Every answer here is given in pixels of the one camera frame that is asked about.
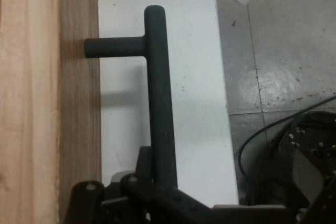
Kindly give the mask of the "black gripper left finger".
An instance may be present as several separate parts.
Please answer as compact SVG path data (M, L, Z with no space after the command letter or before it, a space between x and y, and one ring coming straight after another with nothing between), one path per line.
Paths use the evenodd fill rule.
M152 150L140 148L135 173L109 186L76 184L65 223L222 223L214 210L182 191L162 190L152 181Z

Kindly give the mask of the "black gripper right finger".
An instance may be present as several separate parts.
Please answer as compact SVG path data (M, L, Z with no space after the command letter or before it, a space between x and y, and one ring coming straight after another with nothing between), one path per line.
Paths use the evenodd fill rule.
M310 151L297 148L292 179L309 202L299 223L335 223L335 173Z

